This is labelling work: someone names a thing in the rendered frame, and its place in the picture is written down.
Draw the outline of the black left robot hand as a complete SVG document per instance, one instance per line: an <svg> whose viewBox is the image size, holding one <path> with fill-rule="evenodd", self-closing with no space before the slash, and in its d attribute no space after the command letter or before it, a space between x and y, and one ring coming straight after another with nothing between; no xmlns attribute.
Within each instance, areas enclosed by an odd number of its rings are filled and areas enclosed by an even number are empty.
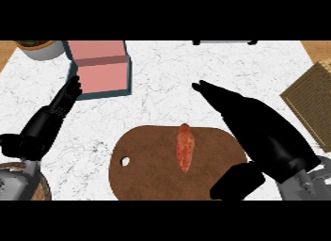
<svg viewBox="0 0 331 241"><path fill-rule="evenodd" d="M7 157L38 160L49 152L63 118L83 93L80 77L75 75L63 84L52 103L34 113L19 134L0 135L2 154Z"/></svg>

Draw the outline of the grey plant pot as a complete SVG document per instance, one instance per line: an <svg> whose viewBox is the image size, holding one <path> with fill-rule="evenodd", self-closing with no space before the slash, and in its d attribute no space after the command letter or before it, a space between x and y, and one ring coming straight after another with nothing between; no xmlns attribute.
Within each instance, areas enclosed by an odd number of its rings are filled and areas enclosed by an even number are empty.
<svg viewBox="0 0 331 241"><path fill-rule="evenodd" d="M59 40L47 40L40 45L34 45L34 43L30 45L24 45L21 42L15 43L30 59L37 61L50 60L63 53L63 46Z"/></svg>

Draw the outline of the brown wooden cutting board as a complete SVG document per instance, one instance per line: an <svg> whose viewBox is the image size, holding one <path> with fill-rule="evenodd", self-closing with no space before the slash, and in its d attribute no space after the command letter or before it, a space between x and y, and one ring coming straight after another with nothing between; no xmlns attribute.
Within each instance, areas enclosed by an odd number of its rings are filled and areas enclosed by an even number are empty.
<svg viewBox="0 0 331 241"><path fill-rule="evenodd" d="M120 137L109 160L108 179L120 200L210 199L210 188L227 169L246 161L243 149L226 131L193 127L190 168L177 164L176 126L137 126Z"/></svg>

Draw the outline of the orange sweet potato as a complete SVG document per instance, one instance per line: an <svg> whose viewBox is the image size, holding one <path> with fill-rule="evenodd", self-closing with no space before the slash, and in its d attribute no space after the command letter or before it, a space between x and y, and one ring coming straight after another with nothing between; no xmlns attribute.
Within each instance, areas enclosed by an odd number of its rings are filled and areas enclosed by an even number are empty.
<svg viewBox="0 0 331 241"><path fill-rule="evenodd" d="M195 138L190 127L186 123L179 126L177 130L177 164L183 173L189 171L195 150Z"/></svg>

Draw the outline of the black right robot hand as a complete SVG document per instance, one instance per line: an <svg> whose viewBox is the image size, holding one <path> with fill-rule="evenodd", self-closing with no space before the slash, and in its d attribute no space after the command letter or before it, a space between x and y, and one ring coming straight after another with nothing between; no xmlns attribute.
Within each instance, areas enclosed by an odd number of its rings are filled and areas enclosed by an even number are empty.
<svg viewBox="0 0 331 241"><path fill-rule="evenodd" d="M212 108L249 157L229 168L210 189L212 200L239 201L266 182L267 174L280 184L297 177L302 189L316 194L307 172L320 161L291 123L257 99L201 80L192 84Z"/></svg>

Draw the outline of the grey appliance with black feet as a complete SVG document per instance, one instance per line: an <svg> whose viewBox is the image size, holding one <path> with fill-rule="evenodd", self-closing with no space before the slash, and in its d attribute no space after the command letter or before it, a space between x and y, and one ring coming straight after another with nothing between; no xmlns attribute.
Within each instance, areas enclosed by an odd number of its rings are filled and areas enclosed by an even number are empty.
<svg viewBox="0 0 331 241"><path fill-rule="evenodd" d="M192 40L193 45L202 43L245 43L246 45L255 45L258 40Z"/></svg>

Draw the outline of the round wicker basket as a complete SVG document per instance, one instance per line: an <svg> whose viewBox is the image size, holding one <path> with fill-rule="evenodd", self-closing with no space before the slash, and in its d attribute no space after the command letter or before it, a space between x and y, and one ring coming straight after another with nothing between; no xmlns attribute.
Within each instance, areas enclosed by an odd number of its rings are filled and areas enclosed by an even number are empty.
<svg viewBox="0 0 331 241"><path fill-rule="evenodd" d="M0 164L2 170L22 171L24 168L25 168L25 164L21 162L9 162L9 163ZM44 176L40 176L35 193L32 195L32 201L49 201L50 199L52 199L50 187L49 187Z"/></svg>

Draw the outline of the brown wicker basket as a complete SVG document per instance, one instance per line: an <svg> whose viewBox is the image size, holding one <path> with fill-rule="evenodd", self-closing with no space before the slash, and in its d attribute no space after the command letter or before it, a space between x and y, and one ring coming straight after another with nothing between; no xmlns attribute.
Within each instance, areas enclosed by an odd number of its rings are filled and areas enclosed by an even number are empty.
<svg viewBox="0 0 331 241"><path fill-rule="evenodd" d="M331 152L331 57L320 60L280 94L313 139Z"/></svg>

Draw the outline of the pink and teal open box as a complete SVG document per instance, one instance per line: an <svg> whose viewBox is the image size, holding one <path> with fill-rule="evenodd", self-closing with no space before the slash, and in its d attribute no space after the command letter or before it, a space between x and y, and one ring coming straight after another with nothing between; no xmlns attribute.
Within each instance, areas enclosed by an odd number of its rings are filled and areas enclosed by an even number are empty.
<svg viewBox="0 0 331 241"><path fill-rule="evenodd" d="M66 78L80 77L78 101L130 95L131 60L122 40L65 40Z"/></svg>

